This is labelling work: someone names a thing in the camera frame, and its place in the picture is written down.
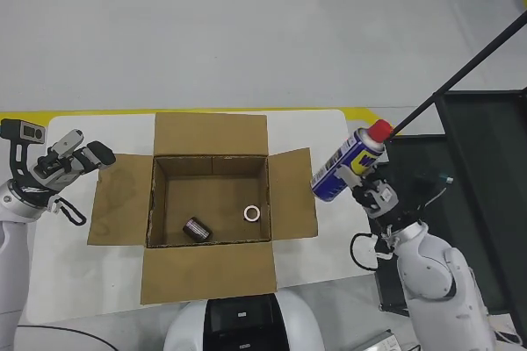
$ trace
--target can label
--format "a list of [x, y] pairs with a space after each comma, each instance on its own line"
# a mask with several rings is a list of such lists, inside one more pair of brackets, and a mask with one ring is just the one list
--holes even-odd
[[361, 175], [382, 154], [370, 149], [357, 133], [358, 131], [355, 131], [313, 176], [312, 190], [320, 200], [332, 201], [347, 187], [347, 184], [335, 175], [342, 164], [348, 166], [356, 175]]
[[322, 166], [318, 172], [313, 176], [313, 180], [310, 183], [312, 187], [320, 183], [328, 174], [328, 172], [340, 161], [340, 159], [351, 150], [351, 148], [357, 144], [355, 133], [352, 134], [337, 151], [330, 157], [324, 166]]
[[367, 149], [364, 149], [361, 154], [359, 154], [351, 162], [351, 170], [356, 175], [362, 175], [374, 162], [377, 160], [376, 155], [370, 153]]

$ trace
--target white table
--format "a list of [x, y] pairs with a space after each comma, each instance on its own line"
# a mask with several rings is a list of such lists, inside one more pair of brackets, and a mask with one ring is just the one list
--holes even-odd
[[[270, 154], [310, 147], [316, 171], [348, 136], [343, 113], [330, 111], [247, 112], [268, 116]], [[101, 140], [120, 154], [152, 154], [154, 114], [70, 116], [54, 119], [47, 146], [71, 129], [85, 142]], [[80, 177], [62, 195], [88, 218], [97, 172]], [[365, 212], [345, 191], [334, 202], [316, 200], [318, 237], [274, 242], [278, 287], [369, 274], [349, 255], [354, 233], [369, 231]], [[43, 215], [37, 224], [26, 315], [32, 323], [49, 323], [141, 308], [142, 247], [90, 247], [90, 225], [72, 226], [63, 216]], [[356, 253], [374, 264], [372, 252]]]

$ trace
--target yellow floor line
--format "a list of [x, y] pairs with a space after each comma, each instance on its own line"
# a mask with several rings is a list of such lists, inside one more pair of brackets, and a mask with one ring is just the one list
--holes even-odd
[[340, 110], [347, 120], [362, 120], [368, 124], [374, 123], [379, 116], [365, 107], [328, 107], [328, 108], [218, 108], [218, 109], [159, 109], [159, 110], [98, 110], [98, 111], [15, 111], [0, 112], [3, 118], [23, 119], [36, 125], [48, 125], [57, 116], [83, 115], [125, 115], [156, 112], [223, 112], [223, 111], [293, 111], [293, 110]]

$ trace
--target cardboard box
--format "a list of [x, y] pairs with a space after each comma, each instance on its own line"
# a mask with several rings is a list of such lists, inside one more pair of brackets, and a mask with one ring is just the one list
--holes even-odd
[[[309, 149], [268, 155], [265, 116], [158, 113], [154, 155], [99, 172], [88, 244], [145, 246], [142, 304], [270, 293], [271, 242], [318, 233], [311, 177]], [[193, 216], [209, 241], [182, 231]]]

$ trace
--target spray can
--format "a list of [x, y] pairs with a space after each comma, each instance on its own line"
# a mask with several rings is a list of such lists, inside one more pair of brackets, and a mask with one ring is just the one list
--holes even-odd
[[362, 175], [385, 152], [383, 142], [391, 131], [392, 127], [384, 119], [379, 119], [368, 129], [357, 129], [313, 175], [313, 193], [322, 201], [332, 201], [347, 187], [335, 175], [336, 170], [344, 164], [356, 175]]

